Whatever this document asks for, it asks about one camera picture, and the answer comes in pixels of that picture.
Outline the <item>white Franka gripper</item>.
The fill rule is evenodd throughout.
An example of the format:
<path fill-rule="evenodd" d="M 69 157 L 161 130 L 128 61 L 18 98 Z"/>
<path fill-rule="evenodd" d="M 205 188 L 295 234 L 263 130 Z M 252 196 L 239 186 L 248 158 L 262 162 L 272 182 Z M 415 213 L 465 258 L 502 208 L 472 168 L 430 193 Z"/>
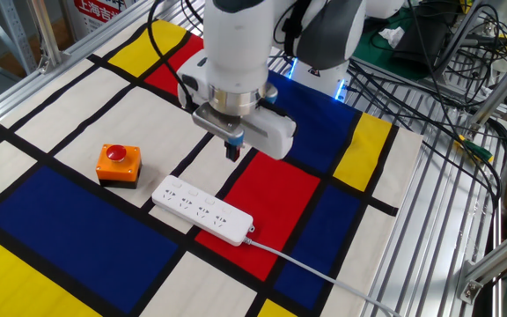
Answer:
<path fill-rule="evenodd" d="M 244 141 L 256 150 L 261 151 L 273 159 L 283 159 L 290 151 L 297 123 L 289 116 L 260 107 L 240 120 L 244 130 Z M 224 143 L 225 156 L 236 162 L 240 156 L 240 148 L 236 145 Z"/>

